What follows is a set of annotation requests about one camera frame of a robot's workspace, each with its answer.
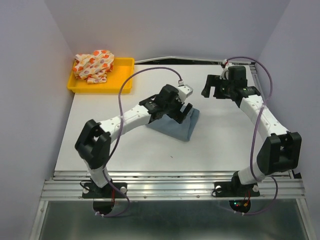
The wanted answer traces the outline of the light blue denim skirt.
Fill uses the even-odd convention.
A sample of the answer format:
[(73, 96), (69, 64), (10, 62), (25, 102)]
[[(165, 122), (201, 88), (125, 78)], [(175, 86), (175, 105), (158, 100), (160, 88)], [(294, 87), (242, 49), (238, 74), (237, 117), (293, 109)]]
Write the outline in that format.
[(174, 119), (164, 115), (161, 119), (147, 124), (146, 127), (177, 140), (189, 142), (199, 116), (200, 111), (192, 108), (182, 123), (177, 123)]

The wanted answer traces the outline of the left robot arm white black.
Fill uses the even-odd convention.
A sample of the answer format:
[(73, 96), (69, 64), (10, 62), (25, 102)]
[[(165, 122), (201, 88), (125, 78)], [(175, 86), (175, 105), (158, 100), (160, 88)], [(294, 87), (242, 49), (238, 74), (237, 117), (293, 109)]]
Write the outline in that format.
[(113, 184), (107, 170), (113, 154), (111, 144), (117, 145), (122, 135), (164, 116), (181, 124), (193, 107), (190, 103), (185, 104), (192, 93), (193, 89), (188, 85), (166, 84), (158, 94), (140, 101), (128, 111), (121, 110), (118, 116), (100, 122), (88, 120), (74, 146), (90, 174), (90, 183), (84, 189), (96, 198), (110, 197), (118, 192), (120, 189)]

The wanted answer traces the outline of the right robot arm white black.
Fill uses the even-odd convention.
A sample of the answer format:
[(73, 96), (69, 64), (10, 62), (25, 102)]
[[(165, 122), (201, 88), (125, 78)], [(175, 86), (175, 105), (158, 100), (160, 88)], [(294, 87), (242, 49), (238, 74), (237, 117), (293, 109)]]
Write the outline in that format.
[(267, 108), (266, 101), (255, 86), (248, 86), (246, 68), (226, 63), (220, 75), (208, 75), (203, 97), (230, 99), (236, 103), (254, 124), (253, 134), (260, 135), (263, 144), (257, 156), (251, 150), (249, 166), (236, 171), (230, 181), (214, 184), (212, 195), (216, 198), (260, 195), (258, 183), (274, 173), (293, 170), (298, 166), (302, 137), (284, 127)]

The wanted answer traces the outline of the yellow plastic tray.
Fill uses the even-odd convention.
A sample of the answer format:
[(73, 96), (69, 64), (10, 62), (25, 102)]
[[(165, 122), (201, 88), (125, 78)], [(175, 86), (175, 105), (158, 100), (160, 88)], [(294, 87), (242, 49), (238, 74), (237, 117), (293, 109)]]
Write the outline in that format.
[(66, 86), (68, 90), (78, 94), (118, 94), (124, 81), (134, 73), (134, 66), (134, 58), (116, 57), (112, 72), (107, 73), (106, 83), (87, 84), (76, 79), (71, 72)]

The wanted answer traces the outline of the orange floral skirt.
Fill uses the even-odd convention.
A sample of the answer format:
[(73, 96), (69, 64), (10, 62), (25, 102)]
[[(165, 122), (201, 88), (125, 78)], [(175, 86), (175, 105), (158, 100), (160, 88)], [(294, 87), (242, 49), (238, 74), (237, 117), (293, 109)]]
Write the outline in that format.
[(109, 50), (76, 54), (72, 72), (76, 79), (87, 84), (104, 84), (108, 73), (113, 71), (114, 60), (115, 55)]

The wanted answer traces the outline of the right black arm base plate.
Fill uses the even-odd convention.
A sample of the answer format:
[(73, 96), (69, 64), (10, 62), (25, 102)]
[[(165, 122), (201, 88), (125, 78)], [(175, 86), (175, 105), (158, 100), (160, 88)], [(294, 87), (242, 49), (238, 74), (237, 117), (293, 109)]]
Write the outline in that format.
[(260, 191), (256, 183), (242, 185), (231, 181), (218, 181), (214, 183), (212, 194), (217, 198), (244, 198), (245, 196), (259, 197)]

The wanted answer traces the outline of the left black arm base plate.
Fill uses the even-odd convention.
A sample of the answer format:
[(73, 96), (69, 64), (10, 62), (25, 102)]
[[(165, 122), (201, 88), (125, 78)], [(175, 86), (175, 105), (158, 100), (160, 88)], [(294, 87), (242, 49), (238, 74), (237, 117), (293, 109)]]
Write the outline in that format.
[(127, 194), (126, 182), (113, 182), (112, 187), (107, 183), (104, 187), (98, 187), (93, 181), (81, 181), (83, 199), (124, 199)]

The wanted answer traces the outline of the aluminium frame rails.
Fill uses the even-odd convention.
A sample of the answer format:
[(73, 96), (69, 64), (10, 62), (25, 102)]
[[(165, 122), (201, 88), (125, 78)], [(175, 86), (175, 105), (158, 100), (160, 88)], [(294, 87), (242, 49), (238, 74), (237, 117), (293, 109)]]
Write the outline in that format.
[(259, 183), (252, 216), (230, 210), (227, 198), (212, 196), (216, 182), (229, 181), (249, 164), (253, 125), (230, 100), (203, 98), (207, 75), (219, 63), (173, 65), (193, 89), (190, 102), (200, 118), (189, 142), (147, 127), (120, 140), (108, 164), (115, 182), (127, 183), (116, 211), (101, 217), (83, 198), (89, 179), (74, 145), (85, 122), (116, 116), (116, 95), (77, 93), (71, 105), (54, 174), (42, 189), (31, 232), (33, 240), (315, 240), (302, 179), (289, 171)]

